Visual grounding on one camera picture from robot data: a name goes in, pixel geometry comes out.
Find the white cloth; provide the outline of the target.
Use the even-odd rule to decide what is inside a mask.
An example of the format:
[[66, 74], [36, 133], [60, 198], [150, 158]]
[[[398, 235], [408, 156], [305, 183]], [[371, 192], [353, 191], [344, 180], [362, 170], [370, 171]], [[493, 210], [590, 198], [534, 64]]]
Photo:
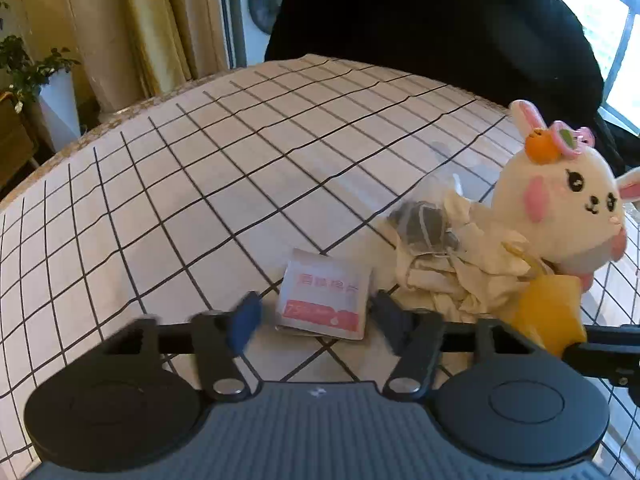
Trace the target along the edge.
[[446, 256], [414, 256], [399, 247], [395, 232], [398, 284], [423, 296], [427, 309], [446, 320], [496, 316], [513, 306], [538, 272], [552, 273], [522, 234], [499, 222], [487, 205], [462, 195], [455, 174], [421, 179], [393, 210], [408, 200], [442, 208], [459, 241], [459, 248]]

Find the pink alcohol wipe packet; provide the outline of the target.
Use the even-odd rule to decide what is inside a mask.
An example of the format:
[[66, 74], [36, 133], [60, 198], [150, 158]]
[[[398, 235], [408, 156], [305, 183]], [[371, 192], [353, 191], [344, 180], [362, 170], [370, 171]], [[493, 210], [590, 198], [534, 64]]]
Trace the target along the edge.
[[288, 330], [361, 340], [371, 278], [372, 268], [365, 264], [295, 249], [284, 272], [274, 322]]

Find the grey tea bag packet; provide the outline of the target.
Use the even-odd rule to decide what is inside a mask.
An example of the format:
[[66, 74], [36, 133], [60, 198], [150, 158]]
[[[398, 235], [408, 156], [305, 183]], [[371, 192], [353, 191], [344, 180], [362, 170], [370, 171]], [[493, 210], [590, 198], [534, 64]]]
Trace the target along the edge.
[[459, 241], [442, 208], [426, 200], [408, 200], [387, 217], [398, 244], [414, 256], [446, 256]]

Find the white bunny plush toy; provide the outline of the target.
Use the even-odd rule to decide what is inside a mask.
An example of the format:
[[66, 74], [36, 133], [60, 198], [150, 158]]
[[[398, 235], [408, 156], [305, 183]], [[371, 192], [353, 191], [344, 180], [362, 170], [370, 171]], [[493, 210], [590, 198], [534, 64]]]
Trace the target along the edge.
[[587, 127], [548, 125], [525, 100], [509, 110], [524, 148], [502, 168], [491, 212], [523, 235], [537, 257], [588, 290], [594, 272], [624, 255], [624, 205], [639, 199], [639, 170], [616, 178]]

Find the black and white grid tablecloth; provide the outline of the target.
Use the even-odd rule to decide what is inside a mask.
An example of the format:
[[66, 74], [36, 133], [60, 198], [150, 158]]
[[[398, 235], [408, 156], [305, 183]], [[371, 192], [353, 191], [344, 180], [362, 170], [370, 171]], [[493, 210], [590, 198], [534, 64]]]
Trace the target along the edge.
[[1, 474], [35, 465], [29, 393], [139, 315], [274, 299], [295, 248], [372, 264], [418, 181], [488, 202], [521, 138], [499, 107], [397, 70], [305, 56], [197, 84], [85, 136], [1, 207]]

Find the wooden sideboard cabinet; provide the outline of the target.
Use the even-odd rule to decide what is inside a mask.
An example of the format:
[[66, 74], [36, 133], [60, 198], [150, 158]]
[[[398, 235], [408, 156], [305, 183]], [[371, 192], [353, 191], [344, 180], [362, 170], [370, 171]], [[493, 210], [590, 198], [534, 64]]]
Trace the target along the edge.
[[40, 167], [36, 155], [39, 142], [34, 128], [23, 112], [17, 111], [17, 99], [9, 91], [1, 93], [1, 198], [17, 187], [17, 178], [25, 168], [34, 171]]

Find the black draped chair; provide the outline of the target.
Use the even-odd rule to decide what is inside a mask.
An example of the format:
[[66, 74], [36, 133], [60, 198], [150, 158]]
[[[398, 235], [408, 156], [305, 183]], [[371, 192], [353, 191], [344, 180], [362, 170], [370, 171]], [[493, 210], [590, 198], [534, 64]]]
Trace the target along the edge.
[[639, 140], [606, 122], [604, 80], [561, 0], [282, 0], [270, 61], [318, 54], [402, 70], [499, 105], [532, 102], [547, 122], [587, 127], [616, 174]]

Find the potted green plant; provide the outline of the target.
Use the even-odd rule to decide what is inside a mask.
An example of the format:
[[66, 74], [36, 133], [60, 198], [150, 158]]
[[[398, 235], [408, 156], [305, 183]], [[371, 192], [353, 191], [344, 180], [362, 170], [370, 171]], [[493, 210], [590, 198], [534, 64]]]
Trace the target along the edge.
[[21, 37], [1, 40], [1, 70], [9, 78], [6, 97], [17, 117], [52, 152], [81, 137], [72, 74], [79, 64], [67, 48], [53, 48], [34, 61]]

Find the yellow beige curtain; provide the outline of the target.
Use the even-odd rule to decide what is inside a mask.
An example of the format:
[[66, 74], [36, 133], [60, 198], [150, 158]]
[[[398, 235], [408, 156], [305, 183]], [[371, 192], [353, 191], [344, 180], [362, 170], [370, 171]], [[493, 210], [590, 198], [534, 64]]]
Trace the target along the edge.
[[70, 50], [79, 105], [110, 114], [231, 65], [226, 0], [10, 0], [34, 58]]

